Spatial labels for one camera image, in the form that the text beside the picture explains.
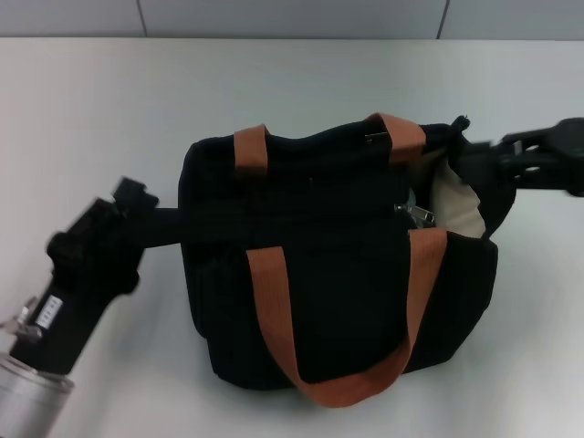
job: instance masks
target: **silver metal cylinder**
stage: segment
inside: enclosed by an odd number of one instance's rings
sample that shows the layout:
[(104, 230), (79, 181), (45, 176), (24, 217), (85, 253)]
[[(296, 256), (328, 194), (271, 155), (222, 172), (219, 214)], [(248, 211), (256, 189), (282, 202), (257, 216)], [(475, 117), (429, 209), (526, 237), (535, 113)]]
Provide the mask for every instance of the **silver metal cylinder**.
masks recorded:
[(73, 382), (0, 354), (0, 438), (45, 438)]

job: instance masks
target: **bag handle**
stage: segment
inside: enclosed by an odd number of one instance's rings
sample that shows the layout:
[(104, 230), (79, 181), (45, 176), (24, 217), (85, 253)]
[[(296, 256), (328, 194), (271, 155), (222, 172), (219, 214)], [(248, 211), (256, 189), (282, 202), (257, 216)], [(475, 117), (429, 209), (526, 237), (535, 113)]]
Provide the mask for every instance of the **bag handle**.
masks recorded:
[[(383, 121), (385, 130), (390, 135), (390, 163), (409, 162), (422, 156), (426, 134), (420, 125), (381, 112), (376, 112), (367, 118), (367, 120), (379, 119)], [(269, 131), (265, 125), (254, 126), (235, 133), (235, 170), (238, 173), (260, 176), (267, 174), (267, 134)]]
[(446, 231), (412, 230), (410, 245), (405, 339), (387, 358), (368, 370), (313, 384), (303, 381), (298, 372), (284, 251), (281, 246), (247, 251), (255, 309), (267, 348), (294, 385), (314, 402), (329, 408), (351, 406), (386, 390), (403, 373), (442, 264)]

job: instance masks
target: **white table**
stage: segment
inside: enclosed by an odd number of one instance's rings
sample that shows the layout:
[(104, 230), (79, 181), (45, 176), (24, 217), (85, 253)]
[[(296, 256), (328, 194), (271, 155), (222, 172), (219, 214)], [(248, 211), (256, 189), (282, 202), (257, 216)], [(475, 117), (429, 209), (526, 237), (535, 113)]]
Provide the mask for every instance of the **white table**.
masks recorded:
[[(584, 43), (2, 39), (0, 59), (1, 316), (44, 291), (47, 239), (122, 174), (175, 206), (199, 139), (259, 122), (297, 137), (383, 110), (468, 114), (468, 138), (490, 140), (584, 115)], [(493, 301), (454, 358), (346, 410), (216, 378), (179, 247), (149, 250), (52, 436), (579, 438), (583, 217), (584, 201), (520, 193), (495, 235)]]

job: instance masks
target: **label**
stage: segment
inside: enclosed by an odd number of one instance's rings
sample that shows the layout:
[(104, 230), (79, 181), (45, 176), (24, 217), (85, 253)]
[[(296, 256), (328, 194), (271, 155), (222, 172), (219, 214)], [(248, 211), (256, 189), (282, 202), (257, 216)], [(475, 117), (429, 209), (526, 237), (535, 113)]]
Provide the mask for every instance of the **label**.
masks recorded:
[(63, 300), (54, 296), (49, 296), (45, 306), (36, 317), (36, 324), (43, 329), (48, 329), (55, 319), (55, 316), (58, 313), (58, 310), (61, 308), (63, 304)]

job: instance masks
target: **zipper pull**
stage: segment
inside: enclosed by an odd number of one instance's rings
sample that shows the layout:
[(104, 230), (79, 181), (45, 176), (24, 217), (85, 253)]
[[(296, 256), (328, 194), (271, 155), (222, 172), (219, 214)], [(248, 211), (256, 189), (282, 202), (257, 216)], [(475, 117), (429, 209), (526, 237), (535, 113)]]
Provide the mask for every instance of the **zipper pull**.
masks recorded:
[(406, 205), (398, 203), (393, 206), (395, 213), (409, 214), (418, 228), (431, 228), (435, 226), (434, 213), (424, 210), (417, 205)]

